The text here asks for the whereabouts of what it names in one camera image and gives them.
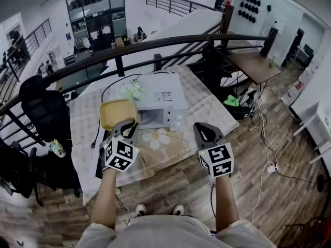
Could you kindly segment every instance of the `white microwave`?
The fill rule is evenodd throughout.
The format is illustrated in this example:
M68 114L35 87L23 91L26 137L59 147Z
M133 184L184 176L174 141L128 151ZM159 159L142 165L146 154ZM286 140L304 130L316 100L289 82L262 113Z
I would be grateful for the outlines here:
M130 80L132 78L125 79L122 84L113 88L110 97L118 97L116 92ZM144 97L141 101L135 101L140 129L169 127L171 131L182 130L187 115L187 103L178 74L141 75L138 83L144 88Z

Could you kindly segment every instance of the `yellow container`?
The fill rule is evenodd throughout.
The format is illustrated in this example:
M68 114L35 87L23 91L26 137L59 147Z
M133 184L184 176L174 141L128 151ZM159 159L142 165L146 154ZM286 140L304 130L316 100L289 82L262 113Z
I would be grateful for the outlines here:
M101 104L100 122L105 130L112 130L115 125L123 120L138 122L138 111L129 99L118 99Z

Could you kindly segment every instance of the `floral tablecloth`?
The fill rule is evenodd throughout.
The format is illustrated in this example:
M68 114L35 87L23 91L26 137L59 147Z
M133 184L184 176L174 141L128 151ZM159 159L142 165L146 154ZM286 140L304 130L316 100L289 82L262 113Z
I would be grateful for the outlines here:
M197 145L192 128L195 122L215 125L224 135L239 126L187 66L173 66L167 71L178 73L187 101L188 113L184 132L169 131L165 128L140 130L136 144L140 148L139 158L125 173L117 175L118 187L151 177L155 171L195 154ZM70 102L73 144L71 157L81 183L84 204L98 192L101 183L100 179L90 175L89 169L93 158L91 143L98 129L103 90L91 92Z

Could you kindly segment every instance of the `daisy pattern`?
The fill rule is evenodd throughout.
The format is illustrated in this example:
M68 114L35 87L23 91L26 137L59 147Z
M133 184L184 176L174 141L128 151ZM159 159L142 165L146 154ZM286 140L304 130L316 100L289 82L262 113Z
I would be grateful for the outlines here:
M143 134L143 141L150 142L149 145L153 150L160 148L160 143L169 144L170 138L167 136L165 129L158 129L156 132L146 132Z

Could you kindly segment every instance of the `sneaker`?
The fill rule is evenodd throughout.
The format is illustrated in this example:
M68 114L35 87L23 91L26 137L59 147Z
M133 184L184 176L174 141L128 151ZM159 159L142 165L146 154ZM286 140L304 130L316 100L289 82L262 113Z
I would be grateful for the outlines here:
M183 216L184 215L184 206L183 205L177 205L175 208L174 208L174 212L173 212L174 215L176 216Z
M136 207L136 217L142 217L142 216L146 216L146 207L144 204L140 203Z

